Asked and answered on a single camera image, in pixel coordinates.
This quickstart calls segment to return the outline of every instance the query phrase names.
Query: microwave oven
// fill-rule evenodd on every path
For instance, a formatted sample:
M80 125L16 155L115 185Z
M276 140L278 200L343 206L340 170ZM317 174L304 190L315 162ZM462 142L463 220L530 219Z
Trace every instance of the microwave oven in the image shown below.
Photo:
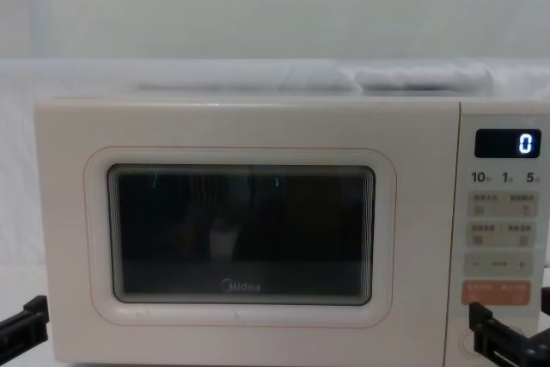
M56 358L464 367L537 330L550 103L61 98L35 110Z

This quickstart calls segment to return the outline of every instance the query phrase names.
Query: white fabric backdrop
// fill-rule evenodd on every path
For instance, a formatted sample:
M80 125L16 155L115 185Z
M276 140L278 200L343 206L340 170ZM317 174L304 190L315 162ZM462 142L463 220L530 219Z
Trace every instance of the white fabric backdrop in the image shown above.
M155 87L168 87L172 93L177 88L243 87L360 94L358 83L370 80L396 85L437 81L480 87L490 95L550 98L550 62L0 61L0 265L44 262L36 100L132 90L152 95Z
M29 8L34 55L40 57L548 58L547 4L30 0Z

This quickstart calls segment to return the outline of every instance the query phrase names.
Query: dark glass window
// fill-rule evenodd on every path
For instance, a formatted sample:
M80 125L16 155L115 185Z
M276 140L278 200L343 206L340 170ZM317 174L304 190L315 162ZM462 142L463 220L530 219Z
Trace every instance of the dark glass window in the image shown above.
M117 164L107 181L122 302L370 299L370 168Z

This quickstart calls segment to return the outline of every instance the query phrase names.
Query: number 0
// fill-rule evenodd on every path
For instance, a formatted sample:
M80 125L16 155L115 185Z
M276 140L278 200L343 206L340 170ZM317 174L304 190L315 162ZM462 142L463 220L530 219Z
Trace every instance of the number 0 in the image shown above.
M533 135L530 133L524 133L519 137L519 149L520 154L530 154L533 150Z

